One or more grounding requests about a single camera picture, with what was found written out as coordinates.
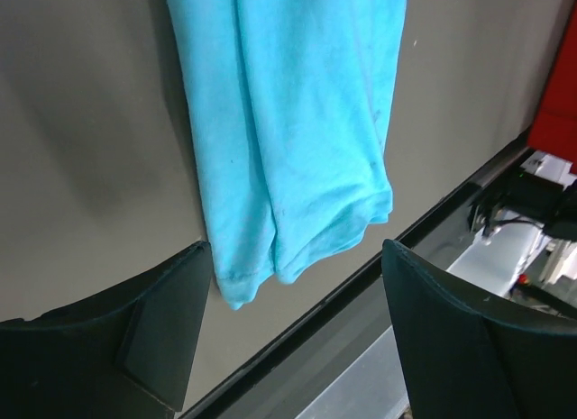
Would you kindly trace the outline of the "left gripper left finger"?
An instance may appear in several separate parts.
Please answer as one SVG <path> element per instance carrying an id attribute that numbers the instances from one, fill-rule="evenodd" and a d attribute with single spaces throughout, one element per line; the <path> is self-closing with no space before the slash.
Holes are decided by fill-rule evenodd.
<path id="1" fill-rule="evenodd" d="M 2 322 L 2 417 L 173 417 L 211 279 L 211 248 L 199 241 L 76 303 Z"/>

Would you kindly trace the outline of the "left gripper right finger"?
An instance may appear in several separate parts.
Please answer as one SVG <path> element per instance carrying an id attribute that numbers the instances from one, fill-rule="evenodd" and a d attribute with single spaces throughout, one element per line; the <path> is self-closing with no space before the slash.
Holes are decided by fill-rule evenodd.
<path id="1" fill-rule="evenodd" d="M 574 418 L 576 322 L 518 305 L 386 240 L 381 254 L 415 418 Z"/>

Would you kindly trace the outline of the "bright cyan t shirt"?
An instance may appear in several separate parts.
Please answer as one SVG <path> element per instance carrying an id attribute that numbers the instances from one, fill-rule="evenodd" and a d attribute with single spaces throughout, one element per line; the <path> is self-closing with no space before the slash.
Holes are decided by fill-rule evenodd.
<path id="1" fill-rule="evenodd" d="M 233 309 L 385 223 L 408 0 L 167 0 L 215 278 Z"/>

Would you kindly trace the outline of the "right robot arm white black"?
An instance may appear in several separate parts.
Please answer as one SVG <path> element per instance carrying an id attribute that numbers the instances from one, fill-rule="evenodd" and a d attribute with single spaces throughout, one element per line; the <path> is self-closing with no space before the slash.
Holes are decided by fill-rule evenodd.
<path id="1" fill-rule="evenodd" d="M 469 246 L 451 274 L 547 314 L 576 316 L 576 176 L 570 162 L 526 154 L 468 213 Z"/>

